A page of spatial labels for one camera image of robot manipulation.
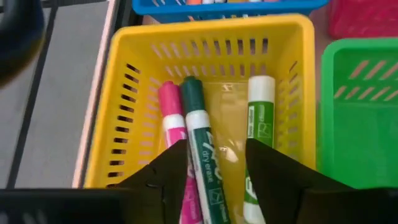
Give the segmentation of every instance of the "green marker cap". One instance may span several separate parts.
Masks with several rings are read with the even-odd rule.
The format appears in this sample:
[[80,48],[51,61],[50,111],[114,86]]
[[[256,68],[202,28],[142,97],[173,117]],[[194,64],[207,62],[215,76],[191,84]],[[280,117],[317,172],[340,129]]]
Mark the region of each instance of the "green marker cap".
[[195,110],[205,110],[203,84],[200,80],[193,76],[186,77],[180,89],[185,114]]

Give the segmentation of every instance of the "green plastic basket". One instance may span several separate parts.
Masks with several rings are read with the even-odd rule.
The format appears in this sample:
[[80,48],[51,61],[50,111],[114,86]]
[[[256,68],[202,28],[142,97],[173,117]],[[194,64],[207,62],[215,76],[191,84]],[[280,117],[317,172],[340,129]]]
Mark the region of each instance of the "green plastic basket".
[[357,189],[398,187],[398,39],[345,39],[322,57],[317,169]]

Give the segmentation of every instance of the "blue plastic basket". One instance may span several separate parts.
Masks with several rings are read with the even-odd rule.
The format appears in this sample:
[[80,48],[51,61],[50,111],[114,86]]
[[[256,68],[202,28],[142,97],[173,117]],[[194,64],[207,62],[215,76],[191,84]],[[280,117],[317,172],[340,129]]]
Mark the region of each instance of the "blue plastic basket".
[[133,0],[132,7],[140,15],[150,15],[160,23],[170,23],[290,12],[309,15],[327,2],[328,0],[280,0],[188,6],[185,5],[185,0]]

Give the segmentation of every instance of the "pink marker cap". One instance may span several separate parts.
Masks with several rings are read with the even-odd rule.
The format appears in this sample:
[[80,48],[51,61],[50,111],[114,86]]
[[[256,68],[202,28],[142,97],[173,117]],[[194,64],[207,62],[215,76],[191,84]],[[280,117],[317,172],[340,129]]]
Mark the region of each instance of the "pink marker cap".
[[163,116],[170,114],[182,114],[180,88],[172,81],[167,81],[159,88],[160,110]]

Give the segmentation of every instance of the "pink plastic basket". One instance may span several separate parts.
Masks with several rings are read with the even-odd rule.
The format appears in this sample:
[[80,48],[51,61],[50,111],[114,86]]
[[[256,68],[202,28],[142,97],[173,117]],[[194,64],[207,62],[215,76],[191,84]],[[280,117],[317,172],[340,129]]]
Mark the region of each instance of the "pink plastic basket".
[[398,0],[332,0],[329,33],[348,37],[398,37]]

